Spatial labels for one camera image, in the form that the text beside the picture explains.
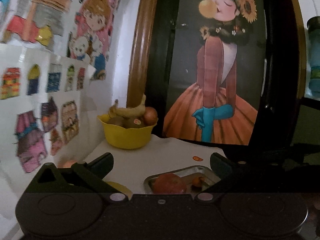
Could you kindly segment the girl with sunflowers poster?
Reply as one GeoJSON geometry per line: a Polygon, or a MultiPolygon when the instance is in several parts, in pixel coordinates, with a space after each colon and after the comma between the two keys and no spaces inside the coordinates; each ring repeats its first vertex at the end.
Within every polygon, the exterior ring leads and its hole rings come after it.
{"type": "Polygon", "coordinates": [[[263,83],[266,27],[263,0],[201,0],[196,80],[164,117],[163,135],[247,145],[263,83]]]}

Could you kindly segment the pale pink apple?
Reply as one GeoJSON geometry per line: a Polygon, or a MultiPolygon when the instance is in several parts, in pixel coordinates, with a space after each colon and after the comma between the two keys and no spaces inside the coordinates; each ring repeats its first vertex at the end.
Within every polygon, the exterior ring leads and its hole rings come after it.
{"type": "Polygon", "coordinates": [[[70,168],[73,164],[75,164],[77,161],[76,160],[67,160],[67,161],[62,161],[58,164],[58,168],[70,168]]]}

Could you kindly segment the white printed table cloth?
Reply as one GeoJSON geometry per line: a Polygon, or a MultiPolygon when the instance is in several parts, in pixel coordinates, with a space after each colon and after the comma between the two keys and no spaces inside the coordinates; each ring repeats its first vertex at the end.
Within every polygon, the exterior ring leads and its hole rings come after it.
{"type": "Polygon", "coordinates": [[[175,138],[162,139],[155,135],[144,147],[123,150],[101,142],[84,161],[89,163],[104,153],[114,157],[112,171],[104,181],[121,184],[133,193],[144,193],[144,180],[154,174],[167,173],[189,166],[210,167],[212,153],[225,156],[220,148],[192,144],[175,138]]]}

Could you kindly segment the brown wooden frame post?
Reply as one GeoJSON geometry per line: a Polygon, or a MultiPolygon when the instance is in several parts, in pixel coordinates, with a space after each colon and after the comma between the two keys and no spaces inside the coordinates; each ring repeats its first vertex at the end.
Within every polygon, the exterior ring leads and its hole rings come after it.
{"type": "Polygon", "coordinates": [[[145,92],[156,5],[157,0],[140,0],[131,53],[127,107],[138,106],[145,92]]]}

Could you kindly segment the small red cherry tomato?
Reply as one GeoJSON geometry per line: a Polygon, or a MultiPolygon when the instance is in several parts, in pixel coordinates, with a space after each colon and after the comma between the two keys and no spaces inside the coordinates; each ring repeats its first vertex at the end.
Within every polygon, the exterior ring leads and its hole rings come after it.
{"type": "Polygon", "coordinates": [[[202,188],[206,179],[204,177],[196,177],[192,181],[192,186],[196,188],[202,188]]]}

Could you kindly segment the brown round fruit in bowl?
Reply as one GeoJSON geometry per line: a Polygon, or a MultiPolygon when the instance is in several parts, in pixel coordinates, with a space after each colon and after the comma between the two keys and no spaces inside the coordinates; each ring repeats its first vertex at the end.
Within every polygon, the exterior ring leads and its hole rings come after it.
{"type": "Polygon", "coordinates": [[[158,120],[157,111],[152,107],[146,107],[143,114],[143,121],[146,126],[154,125],[158,120]]]}

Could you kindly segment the yellow plastic fruit bowl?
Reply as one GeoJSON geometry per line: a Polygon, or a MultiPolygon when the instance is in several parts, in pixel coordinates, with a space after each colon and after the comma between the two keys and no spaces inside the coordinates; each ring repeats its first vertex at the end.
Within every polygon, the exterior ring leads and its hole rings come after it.
{"type": "Polygon", "coordinates": [[[116,147],[125,150],[134,150],[144,147],[151,140],[151,132],[157,125],[142,128],[124,128],[114,124],[108,124],[108,114],[98,115],[97,119],[102,123],[106,141],[116,147]]]}

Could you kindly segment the banana in yellow bowl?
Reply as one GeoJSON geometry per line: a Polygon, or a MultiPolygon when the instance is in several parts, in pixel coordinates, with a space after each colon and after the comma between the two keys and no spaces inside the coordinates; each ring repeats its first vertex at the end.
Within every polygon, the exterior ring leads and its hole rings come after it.
{"type": "Polygon", "coordinates": [[[144,115],[146,110],[145,101],[146,96],[143,95],[141,102],[137,107],[119,108],[119,101],[116,99],[114,104],[109,108],[108,115],[111,118],[115,118],[116,116],[121,116],[124,118],[141,117],[144,115]]]}

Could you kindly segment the large colored figure drawing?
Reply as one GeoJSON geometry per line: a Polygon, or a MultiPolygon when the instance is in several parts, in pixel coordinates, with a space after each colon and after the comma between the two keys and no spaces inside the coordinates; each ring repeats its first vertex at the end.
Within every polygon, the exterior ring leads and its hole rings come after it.
{"type": "Polygon", "coordinates": [[[1,43],[57,53],[71,28],[75,0],[1,0],[1,43]]]}

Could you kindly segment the kiwi fruit with sticker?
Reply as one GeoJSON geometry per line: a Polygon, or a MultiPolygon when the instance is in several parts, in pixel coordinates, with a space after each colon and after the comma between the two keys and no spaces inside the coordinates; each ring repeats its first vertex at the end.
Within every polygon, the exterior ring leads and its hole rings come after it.
{"type": "Polygon", "coordinates": [[[144,121],[140,118],[125,118],[123,122],[124,128],[143,128],[145,127],[144,121]]]}

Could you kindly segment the colored houses drawing paper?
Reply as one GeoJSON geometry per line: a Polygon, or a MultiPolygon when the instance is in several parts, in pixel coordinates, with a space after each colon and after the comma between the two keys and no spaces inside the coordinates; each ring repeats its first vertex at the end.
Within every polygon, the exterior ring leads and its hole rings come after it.
{"type": "Polygon", "coordinates": [[[1,169],[12,179],[85,146],[93,73],[79,60],[1,45],[1,169]]]}

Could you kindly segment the large red apple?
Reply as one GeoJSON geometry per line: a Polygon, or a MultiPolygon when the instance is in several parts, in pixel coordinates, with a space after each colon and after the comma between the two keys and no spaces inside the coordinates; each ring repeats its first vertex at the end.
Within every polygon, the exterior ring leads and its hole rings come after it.
{"type": "Polygon", "coordinates": [[[155,194],[183,194],[187,186],[178,175],[165,173],[156,178],[152,190],[155,194]]]}

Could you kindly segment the metal rectangular tray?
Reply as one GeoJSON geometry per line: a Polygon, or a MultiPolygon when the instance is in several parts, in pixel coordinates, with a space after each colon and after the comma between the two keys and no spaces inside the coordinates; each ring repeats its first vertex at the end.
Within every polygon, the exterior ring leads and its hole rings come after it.
{"type": "Polygon", "coordinates": [[[187,187],[186,193],[190,194],[200,193],[221,180],[210,168],[201,165],[189,166],[171,173],[181,178],[187,187]],[[202,177],[202,187],[195,187],[193,182],[200,177],[202,177]]]}

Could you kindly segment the cartoon girl bear drawing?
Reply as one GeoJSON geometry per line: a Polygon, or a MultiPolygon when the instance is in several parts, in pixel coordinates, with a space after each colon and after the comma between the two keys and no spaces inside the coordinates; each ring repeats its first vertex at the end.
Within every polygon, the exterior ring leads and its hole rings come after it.
{"type": "Polygon", "coordinates": [[[79,4],[69,34],[68,56],[92,65],[93,80],[104,80],[118,0],[79,0],[79,4]]]}

